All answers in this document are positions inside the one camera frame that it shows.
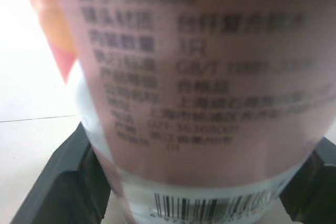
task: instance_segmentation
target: black plastic holder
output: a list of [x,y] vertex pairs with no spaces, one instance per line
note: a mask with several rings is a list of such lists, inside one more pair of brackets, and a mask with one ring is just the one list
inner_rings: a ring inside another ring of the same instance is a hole
[[[100,224],[110,192],[80,124],[53,153],[12,224]],[[280,198],[293,221],[335,224],[336,146],[324,138]]]

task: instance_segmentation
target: white floor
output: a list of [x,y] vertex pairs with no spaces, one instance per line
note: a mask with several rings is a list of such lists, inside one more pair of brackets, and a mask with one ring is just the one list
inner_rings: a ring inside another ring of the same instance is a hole
[[28,0],[0,0],[0,224],[76,128],[69,101]]

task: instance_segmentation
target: white surface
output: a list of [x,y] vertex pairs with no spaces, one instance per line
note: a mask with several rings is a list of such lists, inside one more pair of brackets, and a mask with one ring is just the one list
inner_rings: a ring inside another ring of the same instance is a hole
[[[0,0],[0,28],[0,224],[8,224],[78,119],[28,0]],[[336,125],[327,136],[336,143]]]

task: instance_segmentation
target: pink label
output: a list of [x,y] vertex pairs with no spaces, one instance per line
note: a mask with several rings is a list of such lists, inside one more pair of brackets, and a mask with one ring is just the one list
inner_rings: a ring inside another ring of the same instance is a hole
[[114,163],[247,185],[301,163],[335,116],[335,0],[61,0]]

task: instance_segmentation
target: plastic container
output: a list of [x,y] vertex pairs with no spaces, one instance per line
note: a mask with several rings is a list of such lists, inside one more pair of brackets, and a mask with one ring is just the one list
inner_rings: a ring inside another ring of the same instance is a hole
[[335,0],[31,0],[129,223],[254,223],[336,107]]

